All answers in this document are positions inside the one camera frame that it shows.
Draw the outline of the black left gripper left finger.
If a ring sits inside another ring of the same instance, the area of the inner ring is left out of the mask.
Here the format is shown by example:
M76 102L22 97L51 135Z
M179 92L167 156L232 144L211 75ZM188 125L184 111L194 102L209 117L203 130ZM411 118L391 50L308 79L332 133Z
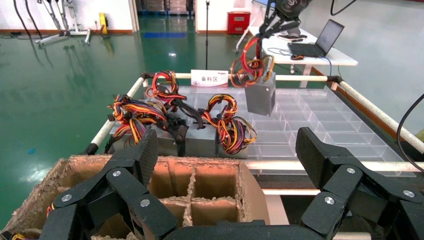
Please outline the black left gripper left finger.
M148 190L158 160L157 133L149 129L137 145L116 151L103 169L53 201L42 240L89 240L121 215L139 240L162 240L177 218Z

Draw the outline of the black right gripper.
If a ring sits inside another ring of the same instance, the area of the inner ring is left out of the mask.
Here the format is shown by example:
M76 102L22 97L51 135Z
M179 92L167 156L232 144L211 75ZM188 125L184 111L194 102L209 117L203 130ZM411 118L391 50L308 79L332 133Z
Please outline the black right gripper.
M285 18L295 18L306 9L310 0L276 0L275 8ZM296 18L292 21L287 21L281 26L281 18L277 13L272 13L264 17L263 24L259 27L259 37L269 38L279 32L287 32L288 34L300 34L301 20Z

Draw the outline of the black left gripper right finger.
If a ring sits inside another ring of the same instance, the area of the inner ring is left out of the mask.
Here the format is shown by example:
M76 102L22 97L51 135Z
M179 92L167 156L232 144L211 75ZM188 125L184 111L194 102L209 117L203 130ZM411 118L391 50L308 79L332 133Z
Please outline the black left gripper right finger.
M319 193L301 225L332 239L348 213L362 217L387 240L424 237L424 197L416 189L365 167L347 148L320 141L308 127L295 151Z

